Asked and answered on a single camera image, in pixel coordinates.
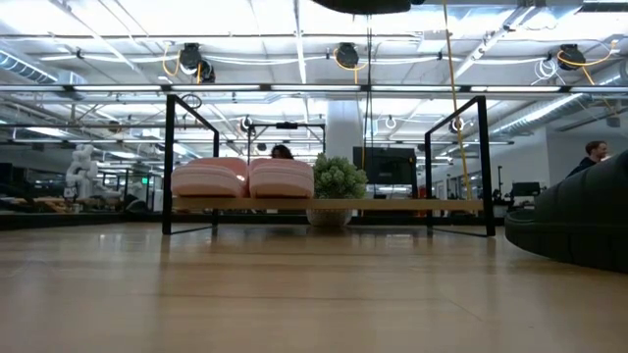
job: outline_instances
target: pink cushion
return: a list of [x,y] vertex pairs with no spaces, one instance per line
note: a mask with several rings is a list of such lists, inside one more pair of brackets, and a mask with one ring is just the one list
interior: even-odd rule
[[281,159],[258,159],[251,162],[248,173],[251,197],[314,196],[314,172],[304,162]]
[[248,175],[248,166],[246,162],[240,158],[224,157],[224,158],[198,158],[188,163],[189,166],[218,166],[225,167],[234,172],[236,176],[246,178]]
[[245,197],[245,177],[240,159],[198,159],[173,171],[172,190],[177,196]]

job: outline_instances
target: wooden shelf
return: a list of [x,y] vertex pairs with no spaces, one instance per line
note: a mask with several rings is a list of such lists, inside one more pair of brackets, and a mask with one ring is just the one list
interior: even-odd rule
[[481,211],[482,200],[378,200],[378,199],[253,199],[175,197],[174,206],[179,209],[202,210],[443,210]]

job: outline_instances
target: white pot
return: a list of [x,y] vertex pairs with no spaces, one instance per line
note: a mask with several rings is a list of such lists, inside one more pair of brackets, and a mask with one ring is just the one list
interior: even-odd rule
[[307,210],[307,221],[314,227],[344,227],[352,215],[352,210]]

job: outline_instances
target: green plant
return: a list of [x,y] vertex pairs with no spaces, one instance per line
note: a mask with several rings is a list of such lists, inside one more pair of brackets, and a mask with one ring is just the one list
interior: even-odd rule
[[344,157],[327,158],[320,153],[314,165],[316,198],[362,198],[366,192],[366,173],[358,171]]

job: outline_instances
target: white column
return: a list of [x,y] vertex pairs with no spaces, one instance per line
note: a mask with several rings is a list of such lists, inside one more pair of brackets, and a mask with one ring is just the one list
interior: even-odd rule
[[362,117],[355,101],[330,101],[327,108],[328,157],[353,161],[353,147],[362,146]]

